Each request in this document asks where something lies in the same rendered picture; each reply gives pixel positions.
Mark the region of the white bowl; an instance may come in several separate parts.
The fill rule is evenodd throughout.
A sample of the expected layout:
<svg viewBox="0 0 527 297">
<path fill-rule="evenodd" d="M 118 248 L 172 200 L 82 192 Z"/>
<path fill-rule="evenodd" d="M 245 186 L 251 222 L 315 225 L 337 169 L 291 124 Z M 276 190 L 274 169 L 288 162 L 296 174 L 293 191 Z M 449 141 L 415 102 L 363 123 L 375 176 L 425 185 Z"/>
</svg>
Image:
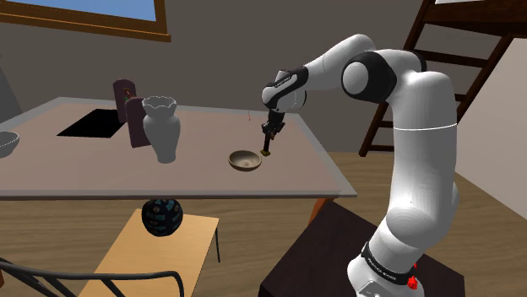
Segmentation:
<svg viewBox="0 0 527 297">
<path fill-rule="evenodd" d="M 19 144 L 16 132 L 0 132 L 0 159 L 9 156 Z"/>
</svg>

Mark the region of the dark purple box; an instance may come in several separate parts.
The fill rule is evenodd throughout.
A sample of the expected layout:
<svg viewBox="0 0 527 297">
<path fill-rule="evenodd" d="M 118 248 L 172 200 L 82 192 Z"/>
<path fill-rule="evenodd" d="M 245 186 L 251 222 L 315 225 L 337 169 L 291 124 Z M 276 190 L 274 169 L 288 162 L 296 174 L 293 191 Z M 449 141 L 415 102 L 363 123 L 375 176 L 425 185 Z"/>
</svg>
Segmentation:
<svg viewBox="0 0 527 297">
<path fill-rule="evenodd" d="M 143 98 L 133 97 L 125 102 L 130 143 L 133 148 L 150 146 L 144 132 L 143 119 L 146 112 L 143 108 Z"/>
<path fill-rule="evenodd" d="M 125 103 L 128 99 L 136 96 L 135 84 L 129 79 L 121 78 L 116 80 L 112 86 L 114 91 L 118 120 L 121 123 L 125 123 L 127 121 Z"/>
</svg>

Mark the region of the light wooden bench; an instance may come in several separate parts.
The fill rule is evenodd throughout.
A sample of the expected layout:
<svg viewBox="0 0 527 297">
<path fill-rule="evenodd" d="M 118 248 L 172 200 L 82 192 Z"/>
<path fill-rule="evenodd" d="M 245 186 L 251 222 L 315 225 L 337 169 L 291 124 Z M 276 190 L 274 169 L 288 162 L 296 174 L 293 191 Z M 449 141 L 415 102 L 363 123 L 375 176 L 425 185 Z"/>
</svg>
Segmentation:
<svg viewBox="0 0 527 297">
<path fill-rule="evenodd" d="M 218 226 L 217 218 L 185 214 L 170 236 L 156 237 L 144 227 L 136 209 L 95 270 L 97 273 L 180 274 L 184 297 L 193 291 Z M 149 280 L 116 280 L 126 297 L 180 297 L 173 277 Z"/>
</svg>

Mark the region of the white scalloped vase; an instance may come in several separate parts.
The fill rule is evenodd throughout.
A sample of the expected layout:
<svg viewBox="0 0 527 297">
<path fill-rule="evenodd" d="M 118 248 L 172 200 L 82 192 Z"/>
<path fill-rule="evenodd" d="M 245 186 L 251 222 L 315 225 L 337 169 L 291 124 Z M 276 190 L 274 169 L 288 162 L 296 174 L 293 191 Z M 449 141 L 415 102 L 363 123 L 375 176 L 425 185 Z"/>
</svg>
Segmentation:
<svg viewBox="0 0 527 297">
<path fill-rule="evenodd" d="M 176 160 L 181 122 L 175 114 L 177 102 L 167 96 L 150 96 L 142 101 L 146 113 L 144 132 L 155 151 L 157 160 L 169 164 Z"/>
</svg>

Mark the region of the wooden framed window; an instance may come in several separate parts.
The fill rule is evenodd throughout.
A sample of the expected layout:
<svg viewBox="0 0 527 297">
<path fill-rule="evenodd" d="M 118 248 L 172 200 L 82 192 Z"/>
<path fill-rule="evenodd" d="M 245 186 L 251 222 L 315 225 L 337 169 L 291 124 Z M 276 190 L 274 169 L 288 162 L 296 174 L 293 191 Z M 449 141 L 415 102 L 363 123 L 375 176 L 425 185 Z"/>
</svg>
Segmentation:
<svg viewBox="0 0 527 297">
<path fill-rule="evenodd" d="M 154 0 L 154 8 L 155 20 L 151 21 L 0 0 L 0 23 L 171 42 L 165 0 Z"/>
</svg>

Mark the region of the dark wooden ladder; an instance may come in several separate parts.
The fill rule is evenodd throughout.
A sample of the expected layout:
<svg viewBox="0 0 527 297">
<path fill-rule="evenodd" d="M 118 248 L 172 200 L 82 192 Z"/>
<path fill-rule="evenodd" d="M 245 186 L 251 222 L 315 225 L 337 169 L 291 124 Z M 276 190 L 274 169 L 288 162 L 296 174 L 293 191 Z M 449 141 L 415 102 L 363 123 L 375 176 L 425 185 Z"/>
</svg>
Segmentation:
<svg viewBox="0 0 527 297">
<path fill-rule="evenodd" d="M 479 68 L 480 72 L 465 94 L 456 94 L 457 116 L 462 119 L 513 39 L 527 39 L 527 0 L 481 0 L 461 3 L 437 3 L 422 0 L 421 7 L 406 39 L 404 48 L 414 50 L 427 24 L 466 30 L 500 38 L 487 59 L 465 57 L 435 51 L 417 50 L 431 62 Z"/>
</svg>

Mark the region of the black metal chair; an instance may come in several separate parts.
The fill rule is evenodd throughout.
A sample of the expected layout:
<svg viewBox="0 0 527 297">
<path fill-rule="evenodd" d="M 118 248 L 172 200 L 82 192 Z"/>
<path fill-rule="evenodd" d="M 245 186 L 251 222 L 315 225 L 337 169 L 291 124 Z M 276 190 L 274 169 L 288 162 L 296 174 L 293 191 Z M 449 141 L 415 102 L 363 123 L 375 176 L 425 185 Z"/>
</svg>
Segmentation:
<svg viewBox="0 0 527 297">
<path fill-rule="evenodd" d="M 0 257 L 0 269 L 20 282 L 28 285 L 37 292 L 46 297 L 59 297 L 53 293 L 47 286 L 41 283 L 37 277 L 45 279 L 53 288 L 58 290 L 64 297 L 78 297 L 71 290 L 69 290 L 60 279 L 67 280 L 99 280 L 101 281 L 115 297 L 126 297 L 125 294 L 114 284 L 115 280 L 147 280 L 157 278 L 172 277 L 176 280 L 179 290 L 179 296 L 185 297 L 185 289 L 183 287 L 182 278 L 179 273 L 174 271 L 164 271 L 156 273 L 60 273 L 44 271 L 29 267 L 23 267 L 13 264 Z"/>
</svg>

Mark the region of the dark robot stand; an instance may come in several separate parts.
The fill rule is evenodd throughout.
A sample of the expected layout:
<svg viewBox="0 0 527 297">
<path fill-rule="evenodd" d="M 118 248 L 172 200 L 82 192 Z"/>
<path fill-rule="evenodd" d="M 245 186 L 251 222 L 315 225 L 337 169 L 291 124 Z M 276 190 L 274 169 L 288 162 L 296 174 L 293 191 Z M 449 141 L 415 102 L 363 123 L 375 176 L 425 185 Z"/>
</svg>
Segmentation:
<svg viewBox="0 0 527 297">
<path fill-rule="evenodd" d="M 396 198 L 379 226 L 328 202 L 264 279 L 258 297 L 466 297 L 462 274 L 426 255 L 453 216 Z"/>
</svg>

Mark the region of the dark patterned ball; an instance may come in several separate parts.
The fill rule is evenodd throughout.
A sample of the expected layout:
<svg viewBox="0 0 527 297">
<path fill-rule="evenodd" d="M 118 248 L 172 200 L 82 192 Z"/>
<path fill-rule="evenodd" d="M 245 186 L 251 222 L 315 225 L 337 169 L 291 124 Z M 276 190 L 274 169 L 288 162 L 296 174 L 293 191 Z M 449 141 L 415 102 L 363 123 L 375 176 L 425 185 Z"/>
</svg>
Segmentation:
<svg viewBox="0 0 527 297">
<path fill-rule="evenodd" d="M 146 230 L 157 237 L 172 235 L 181 225 L 183 211 L 174 199 L 152 199 L 141 210 L 141 219 Z"/>
</svg>

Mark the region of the grey-topped table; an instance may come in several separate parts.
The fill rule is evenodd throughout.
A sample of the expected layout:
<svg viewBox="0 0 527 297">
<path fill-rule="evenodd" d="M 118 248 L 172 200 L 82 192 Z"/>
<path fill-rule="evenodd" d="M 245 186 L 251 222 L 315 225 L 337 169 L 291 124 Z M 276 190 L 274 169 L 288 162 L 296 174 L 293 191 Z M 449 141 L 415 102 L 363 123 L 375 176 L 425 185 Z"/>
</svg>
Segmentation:
<svg viewBox="0 0 527 297">
<path fill-rule="evenodd" d="M 0 123 L 19 145 L 0 159 L 0 200 L 144 200 L 154 198 L 354 197 L 355 189 L 297 114 L 253 171 L 234 170 L 229 155 L 259 151 L 263 111 L 180 105 L 177 157 L 161 164 L 152 148 L 132 148 L 128 130 L 111 138 L 66 138 L 64 128 L 109 100 L 59 97 Z"/>
</svg>

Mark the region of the tan wooden bowl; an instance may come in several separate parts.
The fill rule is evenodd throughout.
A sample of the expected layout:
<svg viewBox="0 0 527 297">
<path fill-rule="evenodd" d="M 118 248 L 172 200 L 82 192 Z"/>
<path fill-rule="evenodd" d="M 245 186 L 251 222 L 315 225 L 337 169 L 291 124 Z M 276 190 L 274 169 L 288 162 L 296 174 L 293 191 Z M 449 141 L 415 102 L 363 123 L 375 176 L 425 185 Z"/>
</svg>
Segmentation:
<svg viewBox="0 0 527 297">
<path fill-rule="evenodd" d="M 262 158 L 253 151 L 237 150 L 229 155 L 228 162 L 235 170 L 251 171 L 262 164 Z"/>
</svg>

